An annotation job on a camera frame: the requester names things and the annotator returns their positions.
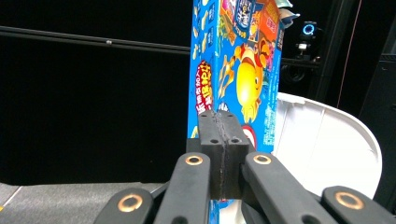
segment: gray floor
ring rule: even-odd
[[[0,183],[0,223],[93,223],[117,192],[141,188],[150,192],[162,184],[73,184],[9,186]]]

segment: cardboard box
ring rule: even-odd
[[[198,114],[222,109],[271,152],[284,34],[275,0],[194,0],[191,29],[188,136]]]

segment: blue snack box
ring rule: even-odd
[[[283,24],[275,0],[194,0],[188,137],[207,109],[234,113],[258,151],[275,142]]]

